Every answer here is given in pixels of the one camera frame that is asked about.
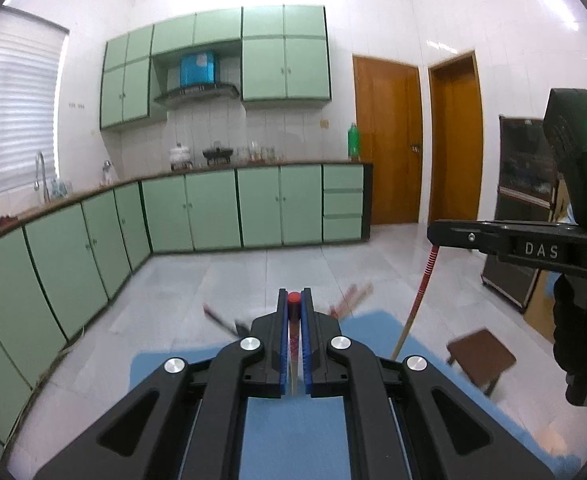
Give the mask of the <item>red end chopstick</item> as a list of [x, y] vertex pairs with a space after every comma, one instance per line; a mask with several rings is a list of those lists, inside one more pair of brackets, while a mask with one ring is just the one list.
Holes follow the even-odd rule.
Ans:
[[365, 299], [371, 296], [373, 290], [374, 286], [371, 283], [367, 283], [364, 286], [352, 284], [338, 304], [329, 308], [328, 314], [337, 320], [348, 318]]

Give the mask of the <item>black chopstick silver band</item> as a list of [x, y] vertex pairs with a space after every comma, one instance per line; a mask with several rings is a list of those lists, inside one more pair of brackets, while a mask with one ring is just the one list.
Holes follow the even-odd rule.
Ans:
[[208, 318], [209, 321], [213, 322], [216, 326], [219, 326], [222, 330], [225, 330], [225, 332], [228, 332], [232, 336], [244, 338], [249, 335], [249, 328], [246, 324], [238, 321], [235, 321], [234, 323], [225, 321], [224, 318], [222, 318], [219, 313], [216, 313], [216, 311], [208, 306], [208, 304], [204, 304], [202, 310], [204, 310], [205, 317]]

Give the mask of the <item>green lower kitchen cabinets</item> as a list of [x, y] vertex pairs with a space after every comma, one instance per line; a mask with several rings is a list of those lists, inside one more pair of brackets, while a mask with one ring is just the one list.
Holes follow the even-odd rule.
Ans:
[[227, 166], [130, 180], [0, 228], [0, 445], [62, 349], [153, 255], [371, 234], [367, 162]]

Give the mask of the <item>blue table cloth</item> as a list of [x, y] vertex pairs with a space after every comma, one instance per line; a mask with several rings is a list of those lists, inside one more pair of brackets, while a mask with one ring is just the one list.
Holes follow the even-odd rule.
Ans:
[[[389, 356], [402, 325], [385, 311], [347, 318], [341, 332], [363, 342], [377, 356]], [[224, 344], [173, 352], [143, 352], [134, 356], [129, 390], [133, 390], [167, 359], [178, 356], [188, 363], [214, 358]], [[581, 467], [575, 455], [552, 456], [540, 448], [527, 430], [504, 414], [478, 388], [445, 364], [413, 336], [401, 358], [419, 354], [454, 382], [473, 403], [493, 417], [517, 441], [534, 454], [556, 479], [572, 479]], [[250, 399], [239, 479], [351, 479], [347, 429], [339, 398], [312, 399], [283, 396], [280, 400]]]

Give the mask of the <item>red patterned chopstick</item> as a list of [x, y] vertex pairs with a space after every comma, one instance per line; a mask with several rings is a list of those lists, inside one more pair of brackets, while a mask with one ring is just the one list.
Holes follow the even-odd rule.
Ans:
[[289, 391], [292, 396], [298, 393], [299, 382], [299, 342], [302, 298], [300, 292], [289, 292], [288, 306], [288, 346], [289, 346]]

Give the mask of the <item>black display cabinet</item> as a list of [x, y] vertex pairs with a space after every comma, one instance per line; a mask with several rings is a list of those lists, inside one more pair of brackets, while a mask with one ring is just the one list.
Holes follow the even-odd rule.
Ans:
[[[543, 122], [499, 116], [499, 133], [499, 185], [494, 218], [519, 222], [551, 220], [556, 212], [559, 177]], [[539, 276], [538, 270], [487, 256], [481, 280], [523, 313]]]

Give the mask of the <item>brown wooden stool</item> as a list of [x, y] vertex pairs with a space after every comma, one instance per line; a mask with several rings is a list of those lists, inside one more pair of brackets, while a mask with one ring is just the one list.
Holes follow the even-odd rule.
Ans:
[[499, 378], [517, 362], [505, 344], [487, 328], [454, 339], [446, 345], [447, 364], [457, 363], [472, 385], [491, 396]]

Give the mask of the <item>wooden door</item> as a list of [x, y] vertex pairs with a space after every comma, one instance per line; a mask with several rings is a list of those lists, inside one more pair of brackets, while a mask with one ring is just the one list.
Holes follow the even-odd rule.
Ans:
[[371, 222], [416, 223], [423, 163], [418, 68], [355, 56], [353, 70], [359, 151], [373, 165]]
[[429, 68], [431, 185], [428, 220], [478, 218], [483, 166], [483, 114], [476, 55]]

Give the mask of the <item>green bottle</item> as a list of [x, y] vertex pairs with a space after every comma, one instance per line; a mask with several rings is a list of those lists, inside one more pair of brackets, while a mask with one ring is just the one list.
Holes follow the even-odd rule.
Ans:
[[351, 160], [359, 160], [359, 153], [361, 153], [361, 135], [359, 127], [352, 122], [348, 129], [348, 156]]

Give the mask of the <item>black wok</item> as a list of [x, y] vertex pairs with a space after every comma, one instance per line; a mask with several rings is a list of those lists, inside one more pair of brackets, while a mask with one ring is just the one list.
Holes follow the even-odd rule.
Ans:
[[202, 151], [208, 166], [229, 165], [232, 162], [234, 150], [229, 146], [214, 143], [210, 148]]

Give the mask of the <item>white cooking pot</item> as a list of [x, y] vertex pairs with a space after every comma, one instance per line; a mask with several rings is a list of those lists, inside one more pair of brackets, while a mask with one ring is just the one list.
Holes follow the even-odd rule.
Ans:
[[188, 146], [183, 146], [181, 143], [178, 143], [174, 148], [171, 148], [169, 159], [172, 171], [190, 169], [193, 167], [192, 152]]

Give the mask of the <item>steel kettle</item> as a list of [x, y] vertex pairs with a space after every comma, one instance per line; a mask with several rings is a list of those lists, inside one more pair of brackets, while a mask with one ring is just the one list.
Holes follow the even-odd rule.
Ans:
[[102, 185], [112, 184], [112, 164], [110, 160], [105, 160], [102, 168]]

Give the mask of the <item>chrome sink faucet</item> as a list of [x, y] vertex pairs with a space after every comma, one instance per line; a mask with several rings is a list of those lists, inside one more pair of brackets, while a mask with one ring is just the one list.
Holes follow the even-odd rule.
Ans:
[[36, 175], [34, 176], [33, 187], [42, 196], [43, 203], [48, 204], [51, 197], [47, 187], [46, 163], [42, 152], [36, 153]]

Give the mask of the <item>black range hood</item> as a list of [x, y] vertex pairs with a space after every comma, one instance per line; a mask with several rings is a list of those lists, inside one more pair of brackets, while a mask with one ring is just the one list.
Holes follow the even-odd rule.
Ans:
[[154, 102], [176, 110], [190, 102], [238, 99], [239, 89], [220, 75], [220, 55], [214, 51], [179, 54], [173, 60], [154, 59], [159, 90]]

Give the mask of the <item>white window blind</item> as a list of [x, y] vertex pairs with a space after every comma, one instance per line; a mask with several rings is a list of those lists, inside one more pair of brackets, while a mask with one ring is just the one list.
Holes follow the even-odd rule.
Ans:
[[0, 194], [32, 185], [36, 153], [59, 175], [58, 109], [68, 34], [19, 10], [0, 10]]

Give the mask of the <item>red white handled chopstick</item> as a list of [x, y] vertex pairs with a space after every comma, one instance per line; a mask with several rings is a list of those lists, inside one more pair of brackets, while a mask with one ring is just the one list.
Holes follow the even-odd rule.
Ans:
[[435, 269], [435, 263], [437, 262], [438, 253], [439, 253], [439, 247], [432, 245], [430, 252], [429, 252], [429, 257], [428, 257], [428, 260], [426, 263], [426, 268], [425, 268], [425, 270], [423, 270], [423, 277], [421, 278], [421, 281], [419, 283], [419, 286], [418, 286], [418, 289], [417, 289], [417, 292], [416, 292], [416, 295], [415, 295], [415, 298], [414, 298], [414, 301], [412, 304], [412, 308], [411, 308], [411, 310], [409, 310], [408, 317], [405, 321], [405, 324], [403, 325], [403, 330], [401, 332], [401, 335], [400, 335], [399, 339], [397, 340], [397, 343], [395, 344], [394, 349], [391, 353], [391, 359], [393, 359], [394, 361], [399, 356], [399, 354], [405, 344], [405, 341], [409, 335], [409, 332], [412, 330], [417, 313], [420, 309], [421, 304], [423, 303], [423, 296], [425, 296], [425, 294], [426, 294], [426, 290], [428, 288], [433, 269]]

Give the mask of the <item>green upper wall cabinets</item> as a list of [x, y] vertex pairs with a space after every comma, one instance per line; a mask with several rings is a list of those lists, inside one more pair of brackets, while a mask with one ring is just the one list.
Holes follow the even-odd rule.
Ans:
[[100, 127], [162, 122], [188, 101], [228, 96], [245, 104], [331, 99], [324, 6], [199, 12], [107, 41]]

